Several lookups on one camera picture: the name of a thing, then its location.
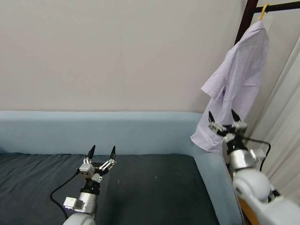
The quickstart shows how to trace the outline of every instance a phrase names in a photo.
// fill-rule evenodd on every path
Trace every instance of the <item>yellow hanger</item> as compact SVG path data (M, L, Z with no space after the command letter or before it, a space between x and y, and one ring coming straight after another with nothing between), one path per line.
M269 5L269 3L266 3L263 8L262 8L262 12L261 12L261 16L259 17L259 20L263 20L263 14L264 14L264 11L266 10L266 7Z

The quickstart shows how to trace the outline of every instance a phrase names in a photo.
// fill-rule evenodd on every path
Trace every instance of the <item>dark metal rack pole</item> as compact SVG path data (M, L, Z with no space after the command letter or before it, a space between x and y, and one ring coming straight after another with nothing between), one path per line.
M282 11L282 10L290 10L300 8L300 1L283 3L278 5L270 5L266 7L265 12L274 12L274 11ZM262 7L256 7L254 9L254 13L260 13L262 11Z
M245 31L250 27L252 18L254 13L260 13L262 11L262 7L256 7L258 0L248 0L245 11L242 17L242 21L240 22L240 28L238 34L236 36L234 44L236 44ZM282 10L290 10L300 8L300 1L283 3L278 5L270 5L266 7L265 12L274 12L274 11L282 11Z

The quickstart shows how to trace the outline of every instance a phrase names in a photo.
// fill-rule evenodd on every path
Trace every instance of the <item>white shirt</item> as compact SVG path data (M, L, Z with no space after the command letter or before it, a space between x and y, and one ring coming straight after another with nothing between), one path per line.
M242 120L249 113L261 86L269 39L262 21L253 24L227 53L216 72L202 86L211 96L191 140L200 148L222 154L222 137L208 127L208 111L219 124L233 122L231 109Z

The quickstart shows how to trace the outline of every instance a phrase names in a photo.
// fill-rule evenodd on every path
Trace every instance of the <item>wooden surface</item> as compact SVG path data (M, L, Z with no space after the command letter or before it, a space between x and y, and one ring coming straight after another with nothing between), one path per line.
M248 220L250 221L251 225L259 225L259 222L257 220L256 215L254 214L254 212L249 208L249 206L247 205L247 203L238 198L239 202L240 202L240 206L244 212L244 214L246 215L246 217L248 218Z

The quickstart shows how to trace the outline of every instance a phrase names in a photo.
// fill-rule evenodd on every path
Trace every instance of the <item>white curtain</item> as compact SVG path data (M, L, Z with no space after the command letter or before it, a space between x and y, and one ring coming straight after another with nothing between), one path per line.
M262 171L281 194L300 204L300 38L252 138L271 143Z

